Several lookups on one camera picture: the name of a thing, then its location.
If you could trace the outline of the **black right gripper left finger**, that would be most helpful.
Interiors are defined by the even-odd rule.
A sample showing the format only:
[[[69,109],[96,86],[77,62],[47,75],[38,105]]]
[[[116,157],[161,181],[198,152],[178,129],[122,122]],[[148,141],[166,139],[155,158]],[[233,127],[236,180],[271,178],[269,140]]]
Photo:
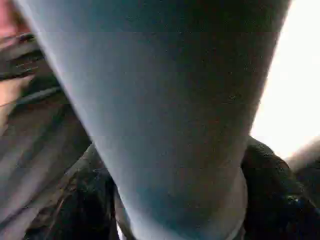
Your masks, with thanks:
[[[115,184],[91,144],[27,229],[26,240],[117,240]]]

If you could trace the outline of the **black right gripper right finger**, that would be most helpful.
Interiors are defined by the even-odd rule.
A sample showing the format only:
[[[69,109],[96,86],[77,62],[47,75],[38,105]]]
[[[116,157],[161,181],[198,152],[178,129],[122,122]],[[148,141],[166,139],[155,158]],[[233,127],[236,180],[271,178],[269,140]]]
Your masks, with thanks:
[[[249,138],[242,160],[248,204],[246,240],[318,240],[320,209],[288,164],[267,145]]]

